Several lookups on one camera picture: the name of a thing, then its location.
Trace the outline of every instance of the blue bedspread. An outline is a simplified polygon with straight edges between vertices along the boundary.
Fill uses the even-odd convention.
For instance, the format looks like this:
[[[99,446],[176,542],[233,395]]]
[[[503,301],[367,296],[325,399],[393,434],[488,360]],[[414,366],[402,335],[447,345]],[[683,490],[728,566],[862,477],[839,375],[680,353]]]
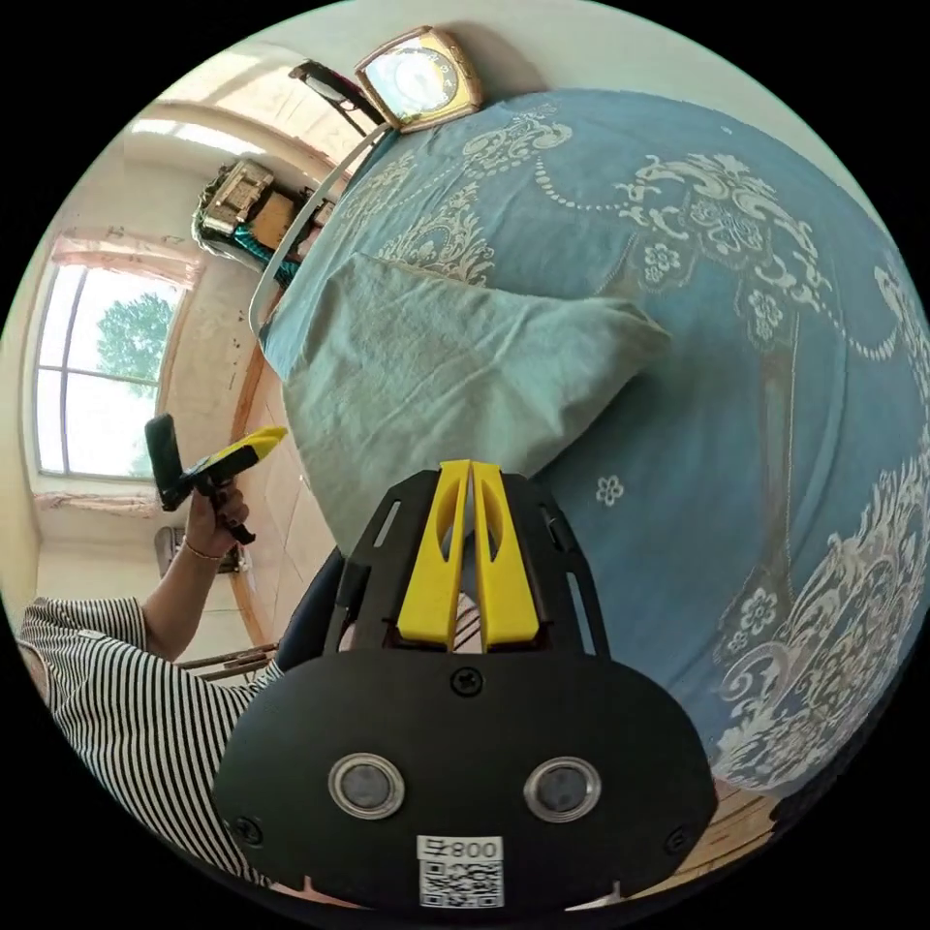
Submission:
[[[263,334],[283,377],[354,251],[522,294],[630,295],[671,333],[542,480],[614,658],[682,702],[718,777],[779,795],[811,778],[928,604],[930,336],[886,234],[762,132],[573,90],[382,146]]]

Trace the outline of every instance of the yellow part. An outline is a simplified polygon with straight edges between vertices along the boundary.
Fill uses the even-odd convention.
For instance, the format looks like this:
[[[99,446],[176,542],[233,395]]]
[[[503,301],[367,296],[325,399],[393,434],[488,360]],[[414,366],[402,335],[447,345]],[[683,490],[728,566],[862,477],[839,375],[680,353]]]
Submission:
[[[472,463],[443,462],[433,506],[419,544],[417,561],[397,620],[397,630],[409,642],[428,642],[451,650],[455,639],[458,592],[465,545],[465,503]],[[451,530],[449,558],[443,541]]]
[[[261,462],[287,435],[288,431],[284,426],[263,426],[262,429],[257,429],[254,433],[249,433],[248,436],[240,439],[237,443],[232,443],[231,446],[226,446],[225,449],[215,452],[213,455],[209,455],[203,460],[201,470],[215,465],[217,462],[226,458],[227,455],[232,455],[233,452],[242,449],[243,446],[251,446]]]
[[[501,470],[472,463],[475,549],[484,648],[529,642],[540,630]],[[491,558],[488,532],[497,544]]]

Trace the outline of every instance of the wooden floor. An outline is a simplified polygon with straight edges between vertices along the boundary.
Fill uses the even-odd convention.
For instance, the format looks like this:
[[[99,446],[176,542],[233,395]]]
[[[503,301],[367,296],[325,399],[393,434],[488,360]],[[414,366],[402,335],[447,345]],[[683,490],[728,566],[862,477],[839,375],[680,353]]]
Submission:
[[[768,841],[772,831],[770,814],[777,803],[774,798],[731,788],[722,782],[717,783],[717,793],[721,801],[714,820],[681,868],[667,881],[634,895],[635,898],[700,878]]]

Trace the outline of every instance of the window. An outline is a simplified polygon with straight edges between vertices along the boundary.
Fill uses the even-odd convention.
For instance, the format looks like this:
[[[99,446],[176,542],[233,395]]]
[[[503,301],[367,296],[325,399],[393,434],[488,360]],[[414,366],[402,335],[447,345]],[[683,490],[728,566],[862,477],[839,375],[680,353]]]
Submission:
[[[57,268],[42,321],[35,426],[45,474],[149,481],[171,319],[184,292],[104,268]]]

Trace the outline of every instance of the pillow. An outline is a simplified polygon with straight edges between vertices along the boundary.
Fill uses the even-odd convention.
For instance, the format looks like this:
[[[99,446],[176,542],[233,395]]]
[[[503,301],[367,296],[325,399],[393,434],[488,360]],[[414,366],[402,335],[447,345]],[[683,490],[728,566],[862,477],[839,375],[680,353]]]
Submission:
[[[285,409],[349,553],[418,471],[470,458],[532,477],[668,343],[621,297],[508,294],[355,254],[320,291]]]

